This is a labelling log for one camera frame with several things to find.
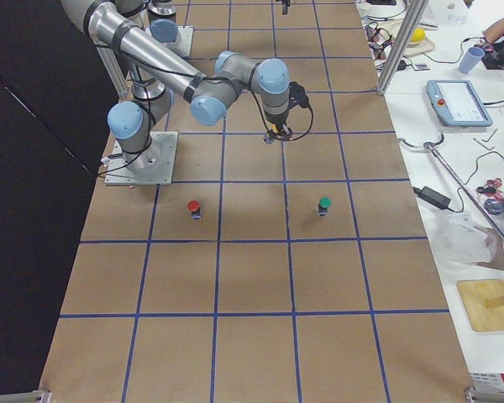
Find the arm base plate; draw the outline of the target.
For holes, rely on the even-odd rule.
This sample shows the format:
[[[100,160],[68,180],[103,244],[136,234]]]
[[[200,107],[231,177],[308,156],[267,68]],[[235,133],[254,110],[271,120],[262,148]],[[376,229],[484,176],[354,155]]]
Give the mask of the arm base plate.
[[[192,51],[192,37],[194,28],[192,26],[177,26],[176,38],[166,46],[181,58],[188,58]]]
[[[151,131],[149,148],[135,159],[135,155],[124,154],[117,140],[113,142],[112,154],[103,159],[109,173],[104,174],[107,186],[151,186],[170,185],[176,160],[178,132]]]

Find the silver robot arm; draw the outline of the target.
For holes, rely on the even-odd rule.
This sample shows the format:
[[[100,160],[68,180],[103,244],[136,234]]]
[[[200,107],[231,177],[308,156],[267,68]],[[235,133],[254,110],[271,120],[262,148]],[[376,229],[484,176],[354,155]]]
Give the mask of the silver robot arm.
[[[255,99],[265,127],[264,141],[294,141],[287,125],[294,107],[310,110],[303,86],[291,81],[286,64],[271,58],[254,61],[225,50],[213,76],[182,59],[174,44],[179,31],[168,1],[64,1],[67,17],[97,51],[110,75],[119,103],[108,112],[108,126],[120,148],[103,159],[100,176],[115,184],[171,181],[172,133],[155,133],[174,96],[189,105],[202,125],[213,126],[242,91]]]
[[[275,53],[274,1],[188,1],[172,15],[151,16],[150,32],[186,58],[214,58],[224,50],[247,56]]]

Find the person hand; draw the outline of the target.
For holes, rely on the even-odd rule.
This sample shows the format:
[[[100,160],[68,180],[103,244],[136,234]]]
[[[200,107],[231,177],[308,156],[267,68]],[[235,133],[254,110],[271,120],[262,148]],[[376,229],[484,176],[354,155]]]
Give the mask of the person hand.
[[[504,18],[499,19],[492,24],[485,32],[484,38],[487,43],[495,43],[499,38],[504,36]]]

